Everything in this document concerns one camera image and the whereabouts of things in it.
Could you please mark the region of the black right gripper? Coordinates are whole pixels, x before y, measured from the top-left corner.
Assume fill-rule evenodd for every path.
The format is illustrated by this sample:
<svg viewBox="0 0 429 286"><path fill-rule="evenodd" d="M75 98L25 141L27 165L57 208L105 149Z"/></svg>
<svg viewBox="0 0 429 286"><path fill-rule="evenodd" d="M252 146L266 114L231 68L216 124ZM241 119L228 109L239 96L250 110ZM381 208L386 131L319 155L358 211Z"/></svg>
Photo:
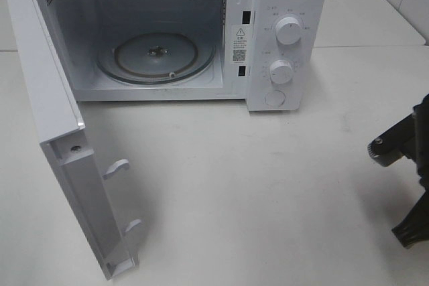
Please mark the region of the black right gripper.
<svg viewBox="0 0 429 286"><path fill-rule="evenodd" d="M420 185L428 190L428 95L413 107L410 117L414 126L413 161L420 176ZM428 191L391 231L404 248L428 241Z"/></svg>

